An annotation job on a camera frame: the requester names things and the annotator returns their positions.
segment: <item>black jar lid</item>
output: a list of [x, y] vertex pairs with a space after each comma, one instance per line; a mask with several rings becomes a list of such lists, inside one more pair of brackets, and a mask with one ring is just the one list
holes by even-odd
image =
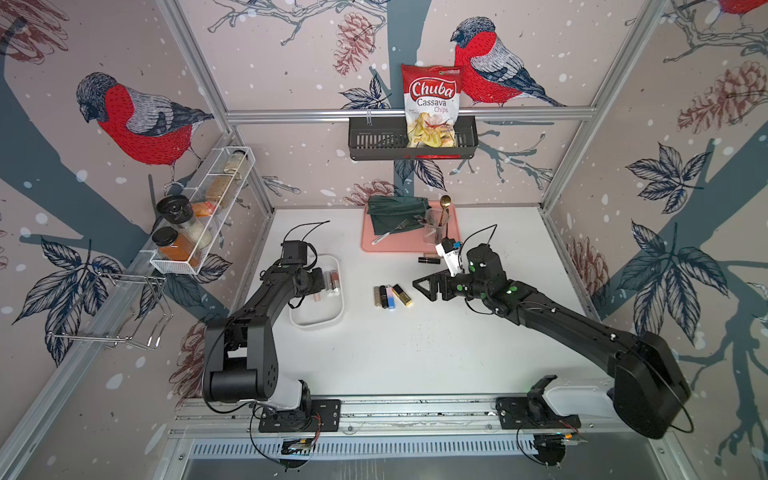
[[152, 241], [158, 247], [165, 247], [175, 242], [178, 237], [179, 233], [172, 227], [162, 227], [152, 234]]

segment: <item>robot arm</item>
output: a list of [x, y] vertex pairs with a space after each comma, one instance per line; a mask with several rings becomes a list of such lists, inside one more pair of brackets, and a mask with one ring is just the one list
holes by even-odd
[[[446, 253], [455, 249], [454, 240], [443, 243]], [[690, 387], [664, 339], [596, 323], [530, 285], [507, 280], [498, 254], [486, 243], [467, 252], [467, 261], [469, 273], [444, 270], [414, 281], [413, 286], [431, 301], [437, 300], [438, 293], [443, 300], [479, 299], [491, 313], [575, 350], [614, 379], [614, 388], [607, 394], [619, 418], [652, 439], [664, 435], [690, 398]], [[420, 285], [426, 280], [429, 290]]]
[[[203, 396], [208, 402], [238, 402], [255, 399], [266, 402], [276, 391], [286, 395], [276, 409], [295, 409], [303, 396], [301, 384], [280, 382], [272, 325], [289, 301], [312, 295], [325, 287], [323, 271], [305, 266], [310, 243], [291, 240], [283, 243], [283, 256], [266, 272], [259, 289], [227, 319], [214, 320], [206, 328], [206, 369]], [[247, 356], [230, 353], [247, 347]]]

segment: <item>wallpaper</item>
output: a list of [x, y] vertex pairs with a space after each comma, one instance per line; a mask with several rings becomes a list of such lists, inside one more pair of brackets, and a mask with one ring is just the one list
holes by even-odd
[[[220, 132], [153, 2], [8, 0], [0, 37], [5, 440], [71, 347], [48, 332], [88, 332], [112, 291], [96, 273], [133, 260], [156, 200], [187, 182]], [[227, 311], [218, 283], [204, 308], [196, 301], [225, 274], [228, 250], [199, 282], [169, 280], [196, 318]]]
[[763, 3], [672, 2], [553, 213], [603, 321], [674, 349], [705, 479], [768, 478]]
[[[202, 285], [205, 290], [171, 297], [174, 318], [157, 350], [119, 346], [100, 354], [22, 479], [151, 478], [181, 400], [200, 396], [204, 324], [227, 315], [260, 238], [264, 218], [250, 188], [243, 188], [238, 204], [211, 250], [231, 265], [227, 262], [223, 274]], [[160, 313], [151, 315], [147, 321]]]
[[[628, 0], [562, 0], [558, 8], [502, 0], [181, 3], [230, 110], [402, 108], [400, 65], [464, 65], [473, 73], [465, 75], [464, 106], [589, 105], [641, 6]], [[507, 65], [507, 80], [495, 81], [504, 75], [494, 68], [473, 66], [486, 53], [491, 65]], [[273, 186], [302, 192], [276, 187], [278, 207], [356, 204], [345, 192], [362, 198], [377, 185], [394, 195], [447, 192], [457, 204], [535, 204], [578, 122], [477, 128], [480, 144], [471, 161], [350, 165], [346, 124], [239, 127], [264, 153], [262, 175]], [[308, 188], [315, 177], [322, 186]]]

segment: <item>gold spoon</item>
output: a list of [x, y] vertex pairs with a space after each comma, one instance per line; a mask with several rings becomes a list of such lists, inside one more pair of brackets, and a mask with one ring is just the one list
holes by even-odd
[[445, 214], [448, 213], [448, 207], [451, 206], [451, 197], [448, 195], [443, 195], [440, 197], [440, 207], [442, 207], [442, 213], [440, 214], [440, 223], [438, 225], [442, 227], [442, 219], [445, 217]]

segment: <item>bullfinch illustration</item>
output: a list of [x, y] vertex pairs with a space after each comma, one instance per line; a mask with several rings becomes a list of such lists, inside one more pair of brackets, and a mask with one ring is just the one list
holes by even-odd
[[129, 157], [147, 165], [174, 165], [187, 149], [197, 127], [214, 116], [184, 107], [162, 95], [143, 94], [96, 72], [78, 85], [78, 103], [85, 121], [96, 120]]
[[533, 97], [563, 106], [547, 96], [523, 61], [504, 46], [489, 18], [467, 18], [458, 24], [451, 41], [457, 44], [454, 65], [465, 67], [462, 90], [475, 101], [473, 105], [482, 102], [501, 107], [510, 98]]
[[720, 11], [716, 13], [717, 17], [712, 21], [712, 23], [710, 23], [710, 26], [705, 28], [705, 30], [714, 30], [715, 22], [717, 22], [723, 13], [729, 13], [731, 15], [739, 15], [739, 23], [741, 24], [737, 30], [739, 31], [753, 27], [752, 25], [744, 24], [744, 15], [751, 12], [755, 8], [760, 7], [761, 5], [765, 5], [768, 3], [768, 0], [693, 0], [692, 2], [688, 2], [685, 5], [681, 5], [680, 9], [684, 10], [703, 2], [717, 3], [718, 7], [720, 8]]

